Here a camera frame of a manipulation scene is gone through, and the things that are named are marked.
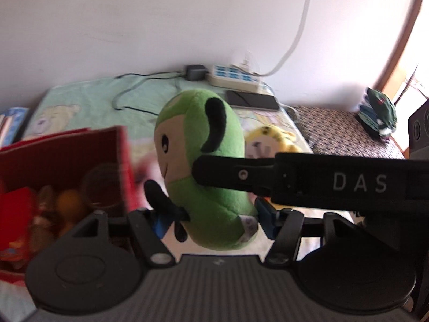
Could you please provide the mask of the patterned dark mattress cover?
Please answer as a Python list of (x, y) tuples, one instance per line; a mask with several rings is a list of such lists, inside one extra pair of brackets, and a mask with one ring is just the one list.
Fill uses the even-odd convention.
[(392, 140), (373, 140), (354, 113), (305, 106), (289, 109), (287, 113), (316, 154), (383, 159), (404, 157)]

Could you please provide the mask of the stack of books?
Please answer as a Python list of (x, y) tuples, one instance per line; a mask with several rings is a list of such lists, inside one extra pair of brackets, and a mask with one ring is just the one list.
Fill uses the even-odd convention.
[(28, 111), (29, 108), (12, 107), (1, 112), (0, 146), (2, 148), (13, 143)]

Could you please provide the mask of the yellow tiger plush toy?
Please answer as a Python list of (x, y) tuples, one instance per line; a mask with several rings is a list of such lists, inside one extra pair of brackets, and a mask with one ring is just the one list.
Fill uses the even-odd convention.
[(297, 136), (273, 125), (261, 126), (245, 137), (245, 157), (248, 159), (273, 158), (277, 153), (301, 153)]

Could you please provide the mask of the green plush toy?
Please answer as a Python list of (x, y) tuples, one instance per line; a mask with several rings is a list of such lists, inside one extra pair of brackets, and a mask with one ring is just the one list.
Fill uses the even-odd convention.
[(233, 109), (208, 89), (174, 96), (154, 128), (158, 167), (164, 181), (144, 184), (158, 212), (158, 226), (173, 226), (175, 237), (204, 248), (245, 247), (257, 234), (257, 210), (247, 192), (222, 187), (228, 159), (243, 159), (245, 142)]

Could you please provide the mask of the red cardboard box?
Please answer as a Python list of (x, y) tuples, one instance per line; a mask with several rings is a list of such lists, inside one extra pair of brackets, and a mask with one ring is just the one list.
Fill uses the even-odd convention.
[(138, 207), (127, 130), (77, 129), (1, 149), (1, 280), (24, 278), (29, 262), (102, 210)]

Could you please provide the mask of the white power strip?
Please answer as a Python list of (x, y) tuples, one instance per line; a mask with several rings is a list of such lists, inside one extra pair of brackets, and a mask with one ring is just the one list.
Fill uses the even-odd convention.
[(214, 65), (208, 73), (207, 79), (212, 86), (226, 89), (245, 92), (258, 92), (260, 89), (260, 80), (258, 77), (225, 65)]

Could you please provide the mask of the green cartoon bed sheet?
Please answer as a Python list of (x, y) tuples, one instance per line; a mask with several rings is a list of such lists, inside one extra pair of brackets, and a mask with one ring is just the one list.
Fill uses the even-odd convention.
[(34, 110), (23, 140), (77, 129), (125, 126), (133, 169), (147, 167), (147, 176), (162, 185), (153, 142), (156, 115), (177, 94), (209, 89), (219, 96), (224, 89), (207, 82), (188, 82), (177, 74), (128, 75), (78, 82), (50, 89)]

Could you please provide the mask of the black smartphone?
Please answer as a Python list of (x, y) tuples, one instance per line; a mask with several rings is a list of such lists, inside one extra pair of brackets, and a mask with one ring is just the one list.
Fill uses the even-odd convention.
[(227, 90), (225, 92), (226, 102), (237, 108), (251, 108), (264, 111), (279, 111), (281, 109), (274, 96), (252, 92), (240, 92)]

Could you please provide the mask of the black power adapter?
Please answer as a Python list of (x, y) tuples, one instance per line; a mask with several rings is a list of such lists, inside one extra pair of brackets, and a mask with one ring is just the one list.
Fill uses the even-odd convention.
[(187, 65), (185, 67), (184, 79), (189, 82), (203, 81), (208, 72), (204, 65)]

